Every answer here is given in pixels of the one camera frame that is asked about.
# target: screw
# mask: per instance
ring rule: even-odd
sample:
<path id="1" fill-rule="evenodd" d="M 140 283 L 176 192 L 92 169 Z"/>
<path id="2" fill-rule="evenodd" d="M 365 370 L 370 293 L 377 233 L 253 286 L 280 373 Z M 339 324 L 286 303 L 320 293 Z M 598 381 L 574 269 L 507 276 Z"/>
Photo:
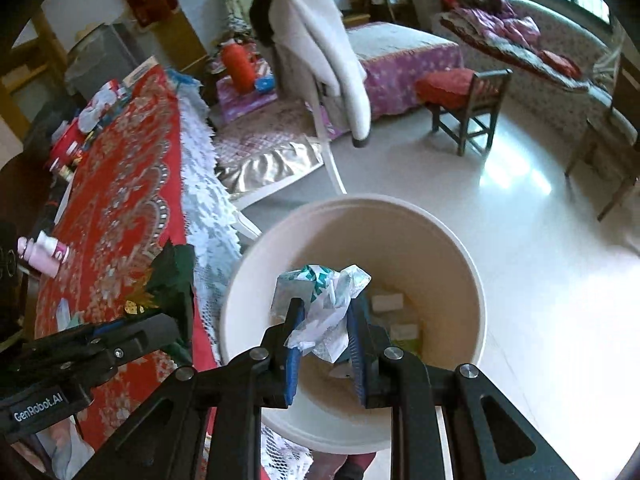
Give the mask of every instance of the screw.
<path id="1" fill-rule="evenodd" d="M 195 373 L 196 371 L 190 366 L 183 366 L 175 371 L 175 378 L 179 381 L 188 381 Z"/>
<path id="2" fill-rule="evenodd" d="M 397 346 L 388 346 L 385 348 L 385 357 L 387 359 L 392 359 L 393 361 L 397 361 L 398 359 L 402 359 L 404 352 L 401 348 Z"/>
<path id="3" fill-rule="evenodd" d="M 467 379 L 475 379 L 479 373 L 480 370 L 475 365 L 466 364 L 460 367 L 460 374 Z"/>
<path id="4" fill-rule="evenodd" d="M 264 361 L 269 357 L 269 351 L 266 348 L 257 346 L 256 348 L 251 348 L 251 350 L 249 350 L 249 357 L 254 361 Z"/>

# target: sofa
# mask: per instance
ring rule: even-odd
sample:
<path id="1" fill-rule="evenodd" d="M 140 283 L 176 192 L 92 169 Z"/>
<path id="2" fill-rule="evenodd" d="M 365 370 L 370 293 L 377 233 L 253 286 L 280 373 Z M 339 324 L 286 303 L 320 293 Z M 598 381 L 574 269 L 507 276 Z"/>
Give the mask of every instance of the sofa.
<path id="1" fill-rule="evenodd" d="M 476 49 L 450 28 L 443 25 L 447 13 L 433 20 L 438 36 L 457 42 L 463 51 L 465 66 L 478 72 L 510 68 L 513 77 L 508 95 L 519 101 L 537 117 L 572 144 L 582 135 L 587 114 L 596 106 L 605 110 L 610 97 L 589 81 L 594 62 L 607 50 L 596 36 L 572 20 L 529 0 L 506 0 L 519 17 L 531 16 L 540 29 L 540 47 L 569 57 L 582 70 L 584 79 L 574 85 L 556 84 L 519 66 L 504 62 Z"/>

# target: white tile floor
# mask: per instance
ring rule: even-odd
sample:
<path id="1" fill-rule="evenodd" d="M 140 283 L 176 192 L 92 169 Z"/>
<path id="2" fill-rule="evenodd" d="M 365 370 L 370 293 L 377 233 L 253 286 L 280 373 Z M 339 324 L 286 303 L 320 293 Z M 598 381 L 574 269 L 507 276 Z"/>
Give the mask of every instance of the white tile floor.
<path id="1" fill-rule="evenodd" d="M 375 123 L 362 150 L 334 143 L 348 192 L 412 202 L 466 245 L 486 296 L 481 368 L 582 480 L 615 478 L 640 441 L 640 219 L 596 213 L 614 183 L 579 164 L 551 129 L 506 102 L 486 161 L 463 158 L 419 110 Z M 332 196 L 324 170 L 244 210 L 263 230 Z M 388 478 L 380 453 L 367 480 Z"/>

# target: green and white wrapper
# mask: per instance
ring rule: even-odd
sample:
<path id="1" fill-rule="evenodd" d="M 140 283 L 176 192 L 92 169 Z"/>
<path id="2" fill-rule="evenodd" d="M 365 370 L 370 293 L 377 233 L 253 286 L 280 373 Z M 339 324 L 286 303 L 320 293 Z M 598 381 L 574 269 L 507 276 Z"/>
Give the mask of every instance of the green and white wrapper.
<path id="1" fill-rule="evenodd" d="M 271 315 L 284 321 L 292 298 L 302 298 L 305 303 L 305 320 L 289 335 L 287 348 L 297 348 L 302 355 L 313 352 L 334 363 L 349 345 L 349 304 L 370 281 L 371 276 L 355 265 L 340 272 L 307 265 L 282 273 L 276 282 Z"/>

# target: red thermos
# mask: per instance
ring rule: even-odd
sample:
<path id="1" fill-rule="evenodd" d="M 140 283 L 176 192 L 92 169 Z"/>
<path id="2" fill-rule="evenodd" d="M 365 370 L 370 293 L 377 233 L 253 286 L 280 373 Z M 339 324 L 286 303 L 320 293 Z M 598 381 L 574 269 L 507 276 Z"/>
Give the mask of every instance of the red thermos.
<path id="1" fill-rule="evenodd" d="M 234 40 L 222 47 L 222 63 L 231 76 L 239 94 L 248 94 L 255 89 L 255 67 L 247 51 Z"/>

